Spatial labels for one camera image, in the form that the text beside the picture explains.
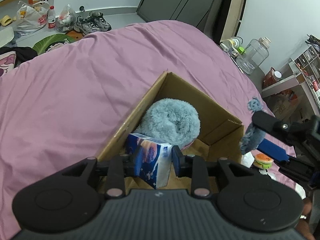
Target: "cartoon rug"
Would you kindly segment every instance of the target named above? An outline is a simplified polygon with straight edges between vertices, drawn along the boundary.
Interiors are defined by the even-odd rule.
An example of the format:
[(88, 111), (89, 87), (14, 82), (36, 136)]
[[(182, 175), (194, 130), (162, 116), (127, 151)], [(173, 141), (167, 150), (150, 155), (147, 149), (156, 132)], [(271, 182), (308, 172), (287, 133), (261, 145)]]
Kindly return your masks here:
[(60, 48), (65, 44), (73, 43), (76, 40), (76, 37), (72, 37), (67, 34), (54, 34), (38, 41), (33, 46), (33, 49), (38, 53), (38, 55), (41, 55), (53, 49)]

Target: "blue gripper part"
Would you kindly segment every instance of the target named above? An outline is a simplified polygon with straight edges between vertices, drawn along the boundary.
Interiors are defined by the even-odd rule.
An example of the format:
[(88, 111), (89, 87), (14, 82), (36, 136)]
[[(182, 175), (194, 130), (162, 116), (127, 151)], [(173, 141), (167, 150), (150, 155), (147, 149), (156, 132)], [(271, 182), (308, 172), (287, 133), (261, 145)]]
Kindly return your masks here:
[(289, 156), (286, 154), (285, 150), (267, 139), (264, 139), (259, 144), (257, 150), (279, 162), (289, 161)]

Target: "fluffy gray stuffed animal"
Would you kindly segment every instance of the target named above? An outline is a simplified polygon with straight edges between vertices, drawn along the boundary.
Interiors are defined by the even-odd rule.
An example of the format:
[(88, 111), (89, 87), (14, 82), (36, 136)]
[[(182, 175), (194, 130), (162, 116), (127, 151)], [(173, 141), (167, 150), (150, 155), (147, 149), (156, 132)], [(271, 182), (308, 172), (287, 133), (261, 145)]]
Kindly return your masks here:
[(134, 131), (155, 139), (178, 145), (191, 144), (200, 133), (198, 112), (189, 103), (165, 98), (155, 102)]

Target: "box flap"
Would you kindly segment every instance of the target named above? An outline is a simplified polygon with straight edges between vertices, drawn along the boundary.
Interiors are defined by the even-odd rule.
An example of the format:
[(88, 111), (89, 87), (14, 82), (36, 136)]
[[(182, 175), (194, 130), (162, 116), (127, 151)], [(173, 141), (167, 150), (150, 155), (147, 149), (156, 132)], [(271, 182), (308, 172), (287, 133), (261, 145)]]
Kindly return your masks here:
[(109, 140), (107, 146), (101, 151), (98, 160), (108, 160), (112, 156), (119, 154), (129, 133), (131, 133), (138, 125), (142, 115), (152, 105), (154, 99), (166, 79), (167, 72), (163, 72), (156, 80), (148, 92), (143, 96), (136, 108), (131, 112), (122, 126), (117, 130), (116, 134)]
[(226, 157), (237, 163), (241, 163), (242, 155), (239, 148), (239, 142), (243, 134), (244, 126), (242, 125), (220, 141), (212, 144), (209, 148), (207, 161), (215, 162), (220, 157)]
[(206, 135), (202, 141), (207, 145), (212, 145), (213, 143), (216, 143), (217, 141), (219, 141), (226, 135), (232, 133), (241, 126), (241, 124), (233, 122), (232, 120), (226, 120), (216, 129), (214, 129), (212, 132)]

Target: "gray sneaker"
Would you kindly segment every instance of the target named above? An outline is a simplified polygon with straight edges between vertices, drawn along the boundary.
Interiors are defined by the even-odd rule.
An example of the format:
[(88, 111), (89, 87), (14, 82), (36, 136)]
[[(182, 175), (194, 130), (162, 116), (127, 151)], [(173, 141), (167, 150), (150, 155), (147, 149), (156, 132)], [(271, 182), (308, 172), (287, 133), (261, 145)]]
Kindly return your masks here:
[(110, 31), (112, 28), (111, 28), (111, 25), (106, 22), (106, 20), (104, 19), (103, 17), (103, 13), (101, 12), (90, 12), (89, 13), (89, 16), (87, 18), (91, 18), (95, 24), (100, 27), (100, 31), (102, 32), (107, 32), (107, 31)]
[(78, 16), (73, 28), (76, 32), (83, 33), (84, 36), (101, 30), (101, 28), (97, 26), (94, 21), (88, 19), (88, 17), (82, 18), (81, 16)]

